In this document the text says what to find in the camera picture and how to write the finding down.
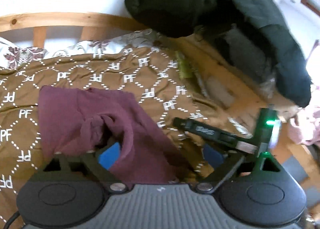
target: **green led light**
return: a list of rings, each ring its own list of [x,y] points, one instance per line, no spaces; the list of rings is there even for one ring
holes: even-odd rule
[[[268,120],[268,121],[266,121],[266,124],[267,124],[267,125],[270,125],[270,126],[273,126],[273,125],[276,124],[276,121]]]

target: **black cable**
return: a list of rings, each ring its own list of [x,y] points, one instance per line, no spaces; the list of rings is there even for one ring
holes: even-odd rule
[[[9,220],[5,223],[3,229],[9,229],[10,225],[20,216],[19,211],[16,211]]]

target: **dark clothing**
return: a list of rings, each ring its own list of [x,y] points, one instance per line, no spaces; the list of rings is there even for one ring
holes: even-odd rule
[[[131,93],[43,86],[38,109],[47,158],[55,152],[85,153],[111,133],[120,142],[121,153],[109,171],[123,182],[167,184],[176,178],[178,168],[188,166]]]
[[[196,26],[203,25],[204,39],[218,49],[224,47],[220,52],[234,66],[257,76],[257,82],[266,81],[275,72],[276,87],[284,97],[300,107],[309,104],[311,79],[305,59],[273,0],[125,0],[125,5],[133,18],[170,37],[188,36]],[[242,42],[215,44],[217,37],[221,38],[222,33],[225,36],[232,26],[238,29],[236,35],[249,40],[246,44],[256,46],[247,46],[248,53],[242,48],[237,60],[232,60],[234,55],[229,55],[229,49],[237,51],[239,45],[244,46]],[[253,62],[252,56],[258,62],[257,70],[252,69],[254,64],[243,69],[243,62]]]

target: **black jacket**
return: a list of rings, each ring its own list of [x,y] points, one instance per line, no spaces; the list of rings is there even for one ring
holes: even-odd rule
[[[311,79],[305,59],[273,0],[125,0],[125,5],[137,21],[169,37],[188,36],[196,26],[205,26],[204,38],[225,58],[229,47],[219,47],[217,40],[226,38],[231,26],[236,26],[236,34],[261,51],[255,54],[264,74],[260,82],[275,72],[276,87],[284,97],[300,107],[309,104]]]

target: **purple garment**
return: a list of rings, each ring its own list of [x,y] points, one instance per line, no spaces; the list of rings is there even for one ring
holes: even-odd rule
[[[176,178],[178,170],[188,167],[131,93],[44,86],[38,112],[47,158],[55,152],[76,156],[92,150],[101,144],[103,132],[109,129],[121,142],[120,157],[109,171],[123,182],[167,184]]]

